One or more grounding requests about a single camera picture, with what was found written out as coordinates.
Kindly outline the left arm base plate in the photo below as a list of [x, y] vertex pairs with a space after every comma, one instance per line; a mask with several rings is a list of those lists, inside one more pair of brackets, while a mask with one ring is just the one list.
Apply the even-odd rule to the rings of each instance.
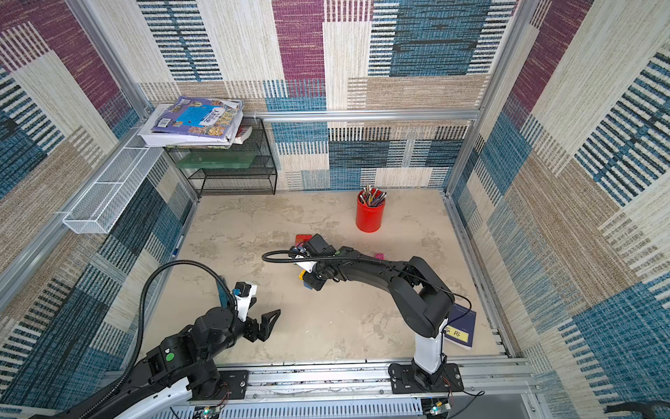
[[192, 391], [192, 402], [238, 401], [246, 396], [249, 383], [249, 370], [234, 369], [219, 372], [216, 380], [209, 379]]

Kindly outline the red lego brick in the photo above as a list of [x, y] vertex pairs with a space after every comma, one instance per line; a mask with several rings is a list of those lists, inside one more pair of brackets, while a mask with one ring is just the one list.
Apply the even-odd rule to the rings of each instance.
[[300, 247], [303, 243], [308, 242], [311, 238], [312, 238], [311, 234], [298, 234], [295, 236], [294, 245], [296, 247]]

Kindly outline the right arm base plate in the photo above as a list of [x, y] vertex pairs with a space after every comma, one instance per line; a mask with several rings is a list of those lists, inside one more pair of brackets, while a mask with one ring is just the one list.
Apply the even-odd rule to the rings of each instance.
[[444, 362], [429, 374], [414, 363], [392, 363], [387, 370], [394, 394], [455, 393], [464, 391], [457, 364]]

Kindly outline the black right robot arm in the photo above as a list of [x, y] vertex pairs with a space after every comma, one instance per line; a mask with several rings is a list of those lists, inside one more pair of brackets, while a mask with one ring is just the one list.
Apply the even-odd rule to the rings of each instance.
[[444, 335], [460, 296], [420, 257], [388, 261], [352, 247], [338, 249], [319, 234], [287, 251], [269, 251], [262, 260], [303, 269], [305, 286], [320, 291], [328, 281], [358, 282], [390, 294], [401, 318], [415, 333], [408, 364], [392, 363], [388, 375], [394, 394], [457, 393], [465, 390], [461, 371], [443, 352]]

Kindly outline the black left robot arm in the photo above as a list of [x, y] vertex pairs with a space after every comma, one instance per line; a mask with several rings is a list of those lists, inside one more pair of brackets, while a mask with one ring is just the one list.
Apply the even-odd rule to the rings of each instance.
[[[194, 266], [213, 277], [223, 288], [226, 303], [209, 309], [193, 324], [163, 339], [141, 359], [149, 288], [163, 271], [177, 265]], [[280, 315], [277, 309], [263, 314], [261, 321], [251, 319], [240, 313], [237, 295], [210, 267], [193, 260], [167, 262], [149, 276], [142, 288], [134, 351], [121, 376], [54, 417], [141, 418], [186, 402], [192, 396], [214, 398], [223, 388], [223, 378], [214, 358], [234, 347], [240, 338], [251, 342], [268, 340]]]

